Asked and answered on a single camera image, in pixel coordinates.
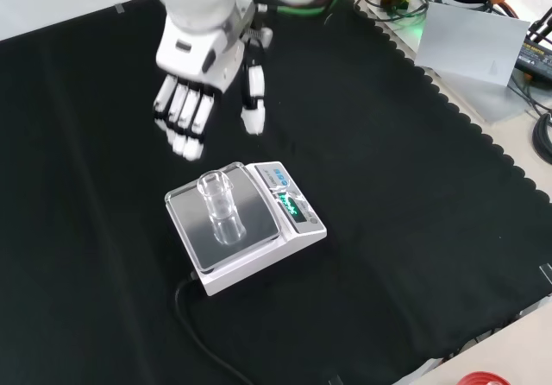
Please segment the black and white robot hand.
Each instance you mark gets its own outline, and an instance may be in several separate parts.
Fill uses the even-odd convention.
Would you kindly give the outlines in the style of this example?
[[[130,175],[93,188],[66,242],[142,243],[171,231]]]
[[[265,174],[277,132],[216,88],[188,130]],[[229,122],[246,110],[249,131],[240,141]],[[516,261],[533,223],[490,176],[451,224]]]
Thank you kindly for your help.
[[[220,28],[186,33],[166,19],[156,54],[166,77],[154,99],[153,115],[176,155],[188,161],[201,158],[210,115],[236,78],[243,87],[245,130],[250,135],[263,133],[266,85],[261,58],[272,38],[269,27],[246,28],[229,40]]]

